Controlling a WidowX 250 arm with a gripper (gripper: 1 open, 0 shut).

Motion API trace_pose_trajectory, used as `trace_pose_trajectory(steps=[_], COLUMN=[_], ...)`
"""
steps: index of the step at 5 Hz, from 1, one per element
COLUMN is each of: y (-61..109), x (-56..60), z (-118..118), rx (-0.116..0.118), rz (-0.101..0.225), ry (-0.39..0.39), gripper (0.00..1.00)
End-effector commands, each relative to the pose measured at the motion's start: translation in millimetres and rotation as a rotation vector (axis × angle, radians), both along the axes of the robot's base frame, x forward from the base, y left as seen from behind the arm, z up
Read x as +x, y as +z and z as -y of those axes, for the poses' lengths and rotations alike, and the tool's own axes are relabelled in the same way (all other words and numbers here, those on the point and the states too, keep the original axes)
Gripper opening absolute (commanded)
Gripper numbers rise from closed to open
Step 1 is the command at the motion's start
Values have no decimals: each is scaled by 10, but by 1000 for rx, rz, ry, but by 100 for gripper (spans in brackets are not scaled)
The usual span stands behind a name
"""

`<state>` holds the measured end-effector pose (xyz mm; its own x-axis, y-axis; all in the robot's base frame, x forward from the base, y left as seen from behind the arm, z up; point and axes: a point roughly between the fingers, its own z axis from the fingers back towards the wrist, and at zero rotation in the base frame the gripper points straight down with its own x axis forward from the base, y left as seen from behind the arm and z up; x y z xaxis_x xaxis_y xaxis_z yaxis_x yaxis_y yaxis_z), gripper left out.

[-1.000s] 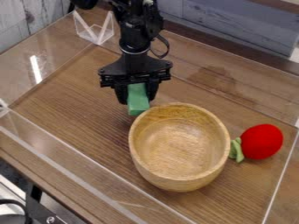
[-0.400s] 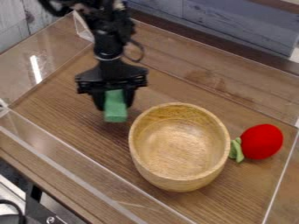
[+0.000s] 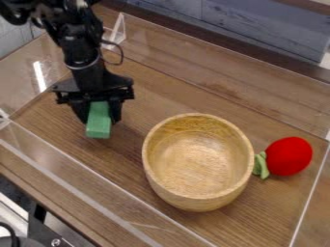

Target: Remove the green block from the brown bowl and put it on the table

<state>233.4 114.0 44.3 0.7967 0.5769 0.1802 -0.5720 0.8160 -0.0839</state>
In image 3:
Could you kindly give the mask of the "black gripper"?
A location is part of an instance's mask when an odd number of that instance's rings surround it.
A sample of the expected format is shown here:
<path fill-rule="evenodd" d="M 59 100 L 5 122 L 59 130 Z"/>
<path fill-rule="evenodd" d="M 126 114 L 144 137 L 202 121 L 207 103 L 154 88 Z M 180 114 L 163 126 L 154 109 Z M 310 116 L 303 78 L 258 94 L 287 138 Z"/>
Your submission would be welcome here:
<path fill-rule="evenodd" d="M 108 101 L 112 124 L 122 120 L 123 104 L 134 99 L 132 79 L 112 73 L 103 64 L 87 69 L 72 69 L 72 77 L 56 82 L 52 92 L 56 103 L 71 103 L 72 111 L 83 124 L 88 121 L 92 101 Z"/>

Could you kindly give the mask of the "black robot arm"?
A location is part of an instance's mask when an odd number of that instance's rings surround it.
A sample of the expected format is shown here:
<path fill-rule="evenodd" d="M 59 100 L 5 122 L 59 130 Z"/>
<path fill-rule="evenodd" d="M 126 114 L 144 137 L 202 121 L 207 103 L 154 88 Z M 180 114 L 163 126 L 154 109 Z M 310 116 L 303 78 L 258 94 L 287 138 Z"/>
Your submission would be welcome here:
<path fill-rule="evenodd" d="M 134 81 L 106 67 L 100 47 L 103 22 L 92 11 L 99 0 L 0 0 L 0 16 L 13 25 L 31 22 L 47 31 L 62 49 L 72 77 L 52 87 L 56 102 L 67 104 L 83 123 L 95 102 L 107 105 L 106 114 L 122 120 L 123 104 L 134 98 Z"/>

